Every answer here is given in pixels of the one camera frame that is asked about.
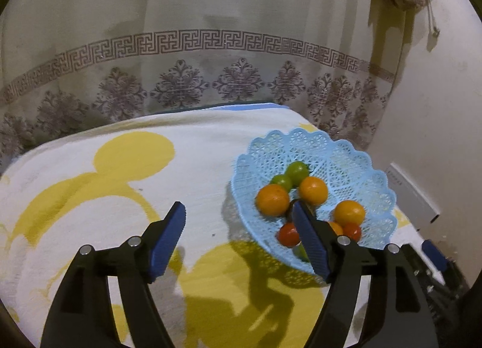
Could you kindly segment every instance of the green tomato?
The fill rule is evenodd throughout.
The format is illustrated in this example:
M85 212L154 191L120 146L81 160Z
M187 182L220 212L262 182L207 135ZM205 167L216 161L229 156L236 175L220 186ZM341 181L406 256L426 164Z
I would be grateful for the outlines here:
M293 185L297 187L303 179L309 176L309 169L303 162L296 161L291 163L284 173L291 178Z
M309 262L308 254L306 254L305 247L302 243L293 248L293 253L295 253L295 256L298 257L300 260L304 262Z
M276 185L284 187L288 193L293 187L291 178L285 174L275 175L270 183L275 183Z

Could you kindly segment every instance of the silver screw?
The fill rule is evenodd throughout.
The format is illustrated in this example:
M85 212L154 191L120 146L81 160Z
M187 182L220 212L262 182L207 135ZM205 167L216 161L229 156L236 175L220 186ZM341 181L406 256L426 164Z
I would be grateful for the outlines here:
M389 249L389 252L392 254L397 254L400 251L400 248L394 243L389 244L387 248Z
M350 244L350 238L348 238L344 235L339 236L337 241L342 246L348 246Z
M92 250L92 246L91 245L83 245L80 249L79 249L79 253L82 254L83 256L85 256L86 254L89 254Z
M136 246L139 246L142 242L142 239L141 237L130 237L129 240L127 241L127 243L129 244L129 246L131 247L136 247Z

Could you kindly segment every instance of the greek key pattern border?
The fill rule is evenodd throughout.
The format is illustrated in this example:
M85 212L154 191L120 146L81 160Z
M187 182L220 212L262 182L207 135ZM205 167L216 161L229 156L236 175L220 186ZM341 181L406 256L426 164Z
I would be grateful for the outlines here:
M298 39L231 30L173 30L104 39L57 54L21 74L0 91L0 106L14 102L33 89L91 65L124 57L195 50L244 50L289 54L349 72L368 72L393 83L394 74L340 51Z

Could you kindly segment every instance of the scalloped basket rim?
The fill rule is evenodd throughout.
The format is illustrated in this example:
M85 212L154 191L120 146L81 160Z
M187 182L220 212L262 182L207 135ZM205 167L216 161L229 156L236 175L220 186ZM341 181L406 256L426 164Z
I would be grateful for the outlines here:
M233 194L233 198L236 202L236 206L238 208L238 213L239 213L239 217L241 219L241 221L243 222L243 225L244 227L246 228L246 230L249 232L249 234L253 237L254 241L259 245L261 246L267 253L269 253L271 256L273 256L274 258L278 259L279 261L287 264L288 266L291 266L295 269L298 269L298 270L302 270L304 272L307 272L307 273L311 273L311 274L314 274L313 272L313 268L311 267L311 264L310 263L303 263L303 266L305 266L305 268L300 268L299 265L295 265L293 264L290 260L288 259L285 259L283 257L281 257L279 254L276 254L276 253L273 253L271 248L262 240L256 240L256 236L257 236L257 233L252 229L252 226L250 224L247 224L247 222L245 221L245 218L243 217L243 214L241 213L241 210L243 209L242 208L242 205L239 201L239 198L236 196L237 194L237 190L235 188L235 181L237 179L237 175L238 175L238 166L239 166L239 161L242 160L242 159L246 159L246 160L249 160L251 159L252 160L252 156L250 155L250 151L252 149L252 146L255 144L255 143L262 143L264 141L266 141L266 139L268 137L271 137L272 135L279 135L281 137L287 137L287 136L292 136L293 134L295 133L304 133L305 135L309 135L309 136L313 136L313 135L316 135L316 134L321 134L323 135L324 137L326 137L329 142L333 143L333 144L336 144L336 145L340 145L340 144L343 144L345 146L348 147L349 149L349 152L353 155L357 155L357 156L363 156L364 158L367 159L368 163L369 163L369 167L371 168L371 171L373 174L377 174L383 181L383 184L384 184L384 187L386 188L386 193L387 195L390 197L391 201L392 201L392 210L393 208L395 207L396 205L396 200L397 200L397 197L396 197L396 194L393 190L391 190L389 187L388 187L388 178L387 178L387 175L385 174L385 172L383 172L382 170L375 170L373 168L373 165L372 165L372 159L370 157L369 154L367 154L365 151L358 151L357 149L355 149L355 147L353 146L353 144L346 140L346 139L340 139L340 140L332 140L331 137L329 136L329 134L327 132L324 132L323 130L316 130L314 132L308 132L306 129L303 129L301 127L297 127L297 128L294 128L292 129L289 133L283 133L281 132L280 130L271 130L270 132L268 132L266 134L265 137L256 137L254 139L252 139L252 141L249 143L249 146L247 148L247 153L246 154L241 154L239 155L236 160L235 160L235 163L234 163L234 173L233 173L233 176L231 177L231 183L230 183L230 187L231 187L231 192ZM393 223L394 223L394 228L391 232L388 232L384 237L382 237L383 241L386 242L387 244L390 243L390 238L391 236L393 235L393 233L396 231L397 229L397 225L398 225L398 220L396 217L394 217L392 214L391 214L391 211L388 211L388 212L383 212L379 215L375 215L377 217L379 217L380 219L387 219L387 220L391 220Z

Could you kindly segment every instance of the blue gripper pad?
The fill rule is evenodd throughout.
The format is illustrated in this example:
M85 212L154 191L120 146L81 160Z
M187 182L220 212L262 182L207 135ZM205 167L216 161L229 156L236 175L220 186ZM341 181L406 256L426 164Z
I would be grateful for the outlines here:
M186 225L186 207L180 202L177 202L175 206L176 208L171 209L165 218L164 230L152 249L149 274L153 280L162 276L166 271L167 264Z
M441 272L445 272L448 267L448 261L442 252L429 240L422 243L422 251L432 261L435 268Z
M314 272L327 280L330 275L328 253L299 202L295 202L293 205L292 216Z

